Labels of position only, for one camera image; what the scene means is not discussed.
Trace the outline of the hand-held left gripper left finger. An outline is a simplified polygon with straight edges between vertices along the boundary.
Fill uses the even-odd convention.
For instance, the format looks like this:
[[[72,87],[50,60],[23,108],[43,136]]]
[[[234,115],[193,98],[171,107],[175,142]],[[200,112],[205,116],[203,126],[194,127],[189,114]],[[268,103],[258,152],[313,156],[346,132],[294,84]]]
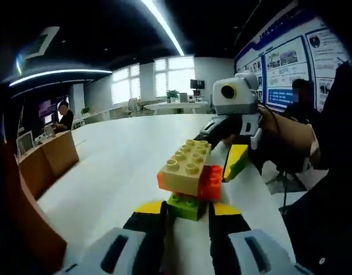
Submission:
[[[145,203],[122,228],[111,229],[60,274],[162,274],[166,223],[166,201]]]

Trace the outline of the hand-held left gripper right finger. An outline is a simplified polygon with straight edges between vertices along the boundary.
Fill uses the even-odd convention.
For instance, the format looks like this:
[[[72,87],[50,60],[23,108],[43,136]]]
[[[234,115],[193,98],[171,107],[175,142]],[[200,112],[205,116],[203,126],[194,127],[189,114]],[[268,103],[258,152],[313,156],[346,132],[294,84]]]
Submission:
[[[215,274],[307,274],[276,240],[252,230],[239,210],[210,202],[208,220]]]

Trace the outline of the person's right hand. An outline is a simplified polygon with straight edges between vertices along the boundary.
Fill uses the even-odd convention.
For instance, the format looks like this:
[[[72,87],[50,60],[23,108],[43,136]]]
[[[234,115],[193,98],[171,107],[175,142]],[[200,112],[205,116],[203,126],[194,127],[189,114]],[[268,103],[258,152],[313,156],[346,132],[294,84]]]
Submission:
[[[267,161],[273,162],[278,171],[282,171],[287,167],[287,144],[280,136],[280,128],[275,114],[263,107],[259,107],[259,113],[262,119],[259,122],[259,127],[262,130],[262,139],[258,147],[258,159],[256,168],[262,174],[262,168]]]

